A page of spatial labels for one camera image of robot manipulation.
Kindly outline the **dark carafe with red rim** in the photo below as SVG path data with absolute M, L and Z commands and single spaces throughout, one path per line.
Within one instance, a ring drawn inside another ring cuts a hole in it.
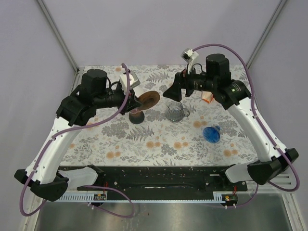
M 137 113 L 129 113 L 129 120 L 132 124 L 140 124 L 144 121 L 145 115 L 144 112 L 137 112 Z

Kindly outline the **coffee filter pack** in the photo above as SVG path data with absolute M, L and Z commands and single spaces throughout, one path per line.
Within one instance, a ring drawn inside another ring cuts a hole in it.
M 211 92 L 203 91 L 202 92 L 202 100 L 208 104 L 210 104 L 213 101 L 214 97 Z

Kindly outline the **white paper coffee filter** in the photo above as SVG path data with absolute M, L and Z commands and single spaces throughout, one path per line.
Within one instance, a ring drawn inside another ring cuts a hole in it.
M 136 86 L 134 89 L 133 89 L 134 93 L 135 93 L 135 96 L 137 98 L 138 101 L 142 101 L 143 99 L 143 94 L 145 93 L 145 91 L 140 87 L 140 86 Z

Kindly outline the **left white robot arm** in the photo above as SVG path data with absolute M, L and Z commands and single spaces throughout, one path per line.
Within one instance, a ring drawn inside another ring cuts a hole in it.
M 82 75 L 81 83 L 62 100 L 40 153 L 27 168 L 17 170 L 14 177 L 36 196 L 51 202 L 67 190 L 85 185 L 101 189 L 104 178 L 98 167 L 88 165 L 75 170 L 59 170 L 59 165 L 74 138 L 83 128 L 90 127 L 87 123 L 98 109 L 116 107 L 116 113 L 124 115 L 141 106 L 133 90 L 139 84 L 132 70 L 124 71 L 114 83 L 105 71 L 88 70 Z

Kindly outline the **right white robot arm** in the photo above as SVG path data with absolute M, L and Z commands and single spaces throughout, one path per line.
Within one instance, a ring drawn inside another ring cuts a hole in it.
M 259 112 L 253 111 L 253 97 L 246 85 L 231 78 L 229 60 L 223 54 L 206 57 L 206 70 L 197 73 L 198 54 L 187 50 L 182 53 L 187 67 L 175 74 L 174 82 L 163 96 L 174 101 L 182 100 L 182 90 L 190 97 L 194 91 L 207 91 L 237 120 L 251 141 L 258 160 L 249 164 L 228 167 L 219 178 L 222 189 L 231 190 L 237 182 L 254 181 L 259 185 L 283 173 L 290 162 L 298 158 L 296 149 L 288 149 L 274 135 Z

